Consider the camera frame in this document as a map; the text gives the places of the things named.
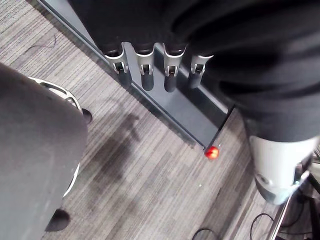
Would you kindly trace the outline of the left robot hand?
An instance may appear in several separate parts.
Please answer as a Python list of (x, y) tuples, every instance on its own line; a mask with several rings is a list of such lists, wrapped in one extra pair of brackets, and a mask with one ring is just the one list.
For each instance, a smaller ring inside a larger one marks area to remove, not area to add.
[(296, 167), (320, 141), (320, 3), (317, 0), (72, 0), (107, 56), (207, 58), (205, 72), (240, 112), (263, 198), (280, 205), (299, 187)]

